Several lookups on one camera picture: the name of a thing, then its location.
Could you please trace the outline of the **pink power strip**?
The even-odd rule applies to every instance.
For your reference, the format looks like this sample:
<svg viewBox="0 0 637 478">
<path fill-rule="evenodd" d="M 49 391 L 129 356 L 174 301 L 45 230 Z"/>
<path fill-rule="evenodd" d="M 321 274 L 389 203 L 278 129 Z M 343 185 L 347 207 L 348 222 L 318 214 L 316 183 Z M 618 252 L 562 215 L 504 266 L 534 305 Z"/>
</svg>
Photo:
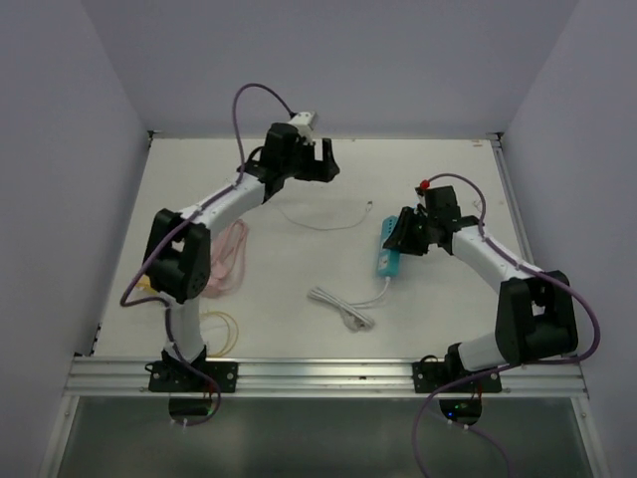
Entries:
<svg viewBox="0 0 637 478">
<path fill-rule="evenodd" d="M 144 290 L 147 292 L 153 292 L 154 289 L 152 288 L 152 286 L 150 285 L 150 281 L 147 277 L 142 277 L 140 278 L 136 285 L 135 285 L 136 289 L 140 289 L 140 290 Z"/>
</svg>

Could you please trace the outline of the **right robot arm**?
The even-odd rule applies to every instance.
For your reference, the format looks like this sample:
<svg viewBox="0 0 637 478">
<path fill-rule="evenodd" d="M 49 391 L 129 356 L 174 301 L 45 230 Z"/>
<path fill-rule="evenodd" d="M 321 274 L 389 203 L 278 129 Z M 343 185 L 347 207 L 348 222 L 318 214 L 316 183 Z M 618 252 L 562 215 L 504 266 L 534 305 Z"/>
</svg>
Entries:
<svg viewBox="0 0 637 478">
<path fill-rule="evenodd" d="M 451 186 L 415 188 L 419 204 L 404 207 L 383 247 L 423 256 L 436 246 L 462 261 L 498 294 L 495 329 L 453 344 L 444 358 L 449 387 L 466 390 L 479 371 L 567 355 L 578 346 L 567 278 L 520 260 L 487 233 L 484 220 L 464 216 Z"/>
</svg>

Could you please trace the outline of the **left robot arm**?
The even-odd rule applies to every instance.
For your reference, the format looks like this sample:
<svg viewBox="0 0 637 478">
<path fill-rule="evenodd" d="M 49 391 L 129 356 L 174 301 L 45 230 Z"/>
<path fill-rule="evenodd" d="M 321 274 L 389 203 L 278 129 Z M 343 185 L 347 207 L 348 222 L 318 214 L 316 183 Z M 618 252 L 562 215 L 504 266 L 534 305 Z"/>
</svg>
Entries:
<svg viewBox="0 0 637 478">
<path fill-rule="evenodd" d="M 318 115 L 301 112 L 273 123 L 258 151 L 229 184 L 180 211 L 156 213 L 143 261 L 152 289 L 168 302 L 170 319 L 165 353 L 176 359 L 171 377 L 184 390 L 200 388 L 207 377 L 198 360 L 205 345 L 199 326 L 199 297 L 211 275 L 212 241 L 246 212 L 277 194 L 288 179 L 330 182 L 339 174 L 331 140 L 321 141 L 322 158 L 315 158 L 314 128 Z"/>
</svg>

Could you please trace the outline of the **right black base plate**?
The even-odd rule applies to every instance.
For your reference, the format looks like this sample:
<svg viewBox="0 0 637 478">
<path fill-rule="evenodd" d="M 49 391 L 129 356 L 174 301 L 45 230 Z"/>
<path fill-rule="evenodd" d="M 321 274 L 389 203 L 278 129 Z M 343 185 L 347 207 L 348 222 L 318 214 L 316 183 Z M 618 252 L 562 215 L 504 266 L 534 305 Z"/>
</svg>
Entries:
<svg viewBox="0 0 637 478">
<path fill-rule="evenodd" d="M 502 381 L 498 373 L 486 377 L 475 378 L 475 372 L 467 372 L 460 368 L 451 370 L 444 360 L 434 356 L 425 356 L 411 364 L 412 381 L 416 393 L 431 393 L 452 382 L 469 377 L 469 381 L 456 384 L 446 389 L 447 393 L 500 393 L 503 391 Z"/>
</svg>

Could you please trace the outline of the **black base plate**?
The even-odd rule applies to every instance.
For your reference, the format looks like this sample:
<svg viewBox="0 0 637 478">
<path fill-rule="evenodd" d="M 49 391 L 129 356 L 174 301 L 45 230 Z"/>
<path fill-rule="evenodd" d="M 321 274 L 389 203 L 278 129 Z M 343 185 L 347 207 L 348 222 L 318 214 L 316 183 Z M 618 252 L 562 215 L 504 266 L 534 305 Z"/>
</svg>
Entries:
<svg viewBox="0 0 637 478">
<path fill-rule="evenodd" d="M 469 377 L 469 381 L 456 384 L 446 389 L 447 393 L 500 393 L 503 391 L 502 381 L 498 373 L 486 377 L 475 378 L 475 372 L 467 372 L 460 368 L 451 370 L 444 360 L 434 356 L 425 356 L 411 364 L 412 381 L 416 393 L 431 393 L 452 382 Z"/>
<path fill-rule="evenodd" d="M 148 390 L 163 393 L 234 393 L 239 376 L 237 362 L 209 360 L 204 353 L 185 364 L 163 352 L 160 360 L 147 363 L 144 369 L 149 373 Z"/>
</svg>

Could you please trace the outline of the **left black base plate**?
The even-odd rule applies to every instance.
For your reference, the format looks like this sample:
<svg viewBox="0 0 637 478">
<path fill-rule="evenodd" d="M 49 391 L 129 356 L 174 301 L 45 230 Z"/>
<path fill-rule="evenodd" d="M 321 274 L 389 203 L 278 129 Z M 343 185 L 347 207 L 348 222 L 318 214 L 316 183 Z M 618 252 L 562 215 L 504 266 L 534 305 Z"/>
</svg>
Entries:
<svg viewBox="0 0 637 478">
<path fill-rule="evenodd" d="M 144 369 L 149 373 L 148 390 L 163 393 L 234 393 L 239 376 L 237 362 L 209 360 L 204 353 L 185 364 L 163 352 L 160 360 L 147 363 Z"/>
</svg>

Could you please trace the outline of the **aluminium rail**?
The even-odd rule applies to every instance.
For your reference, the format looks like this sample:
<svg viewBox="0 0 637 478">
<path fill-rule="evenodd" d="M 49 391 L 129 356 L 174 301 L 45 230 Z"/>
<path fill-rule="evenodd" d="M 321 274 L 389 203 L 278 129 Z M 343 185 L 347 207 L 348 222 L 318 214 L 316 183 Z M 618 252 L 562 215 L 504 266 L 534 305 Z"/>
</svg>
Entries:
<svg viewBox="0 0 637 478">
<path fill-rule="evenodd" d="M 210 366 L 234 397 L 423 397 L 431 386 L 411 359 L 217 358 Z M 158 378 L 149 358 L 75 358 L 66 396 L 149 396 Z M 452 393 L 483 398 L 580 398 L 586 384 L 577 365 L 522 365 L 486 377 Z"/>
</svg>

